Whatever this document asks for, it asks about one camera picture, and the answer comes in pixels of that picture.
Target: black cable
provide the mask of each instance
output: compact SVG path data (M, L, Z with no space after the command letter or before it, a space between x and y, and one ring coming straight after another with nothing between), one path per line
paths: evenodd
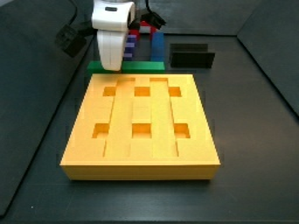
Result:
M148 12L149 12L149 13L153 13L153 12L150 11L150 8L149 8L149 5L148 5L148 0L144 0L144 5L145 5L145 8L146 8Z
M73 5L73 7L74 7L74 13L73 13L73 16L72 16L72 18L70 18L70 20L69 20L68 25L72 24L73 20L74 20L76 17L77 17L77 12L78 12L78 6L74 4L73 0L69 0L69 3L70 3L70 4Z

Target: rectangular slot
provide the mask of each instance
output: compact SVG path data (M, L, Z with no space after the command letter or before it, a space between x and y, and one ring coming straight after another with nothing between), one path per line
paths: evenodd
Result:
M190 133L186 123L174 123L173 124L173 134L176 138L190 138Z
M168 81L168 78L150 78L149 81Z
M150 138L150 123L132 123L132 138Z
M149 87L134 87L134 96L150 96Z
M178 87L168 87L168 92L170 97L182 97Z
M106 138L108 137L108 123L96 123L92 133L92 138Z
M121 78L117 78L116 81L117 81L117 82L136 81L136 78L121 77Z
M116 87L105 87L102 96L116 96Z

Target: orange block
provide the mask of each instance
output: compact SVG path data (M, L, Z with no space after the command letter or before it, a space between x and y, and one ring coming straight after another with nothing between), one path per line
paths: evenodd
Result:
M93 74L60 161L69 179L212 179L220 166L190 74Z

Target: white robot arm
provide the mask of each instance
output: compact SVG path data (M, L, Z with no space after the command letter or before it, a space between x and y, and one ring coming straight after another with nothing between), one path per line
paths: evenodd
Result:
M118 71L125 50L128 26L136 18L136 5L126 0L93 0L92 27L97 29L101 65Z

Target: black wall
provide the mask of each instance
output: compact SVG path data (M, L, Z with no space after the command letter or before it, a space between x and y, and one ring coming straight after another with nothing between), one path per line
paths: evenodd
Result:
M237 35L261 0L149 0L162 17L164 33ZM144 0L137 0L144 8Z
M82 22L92 1L78 5ZM14 0L0 7L0 215L86 50L72 59L53 44L72 13L61 0Z
M297 9L297 0L264 0L237 38L299 115Z

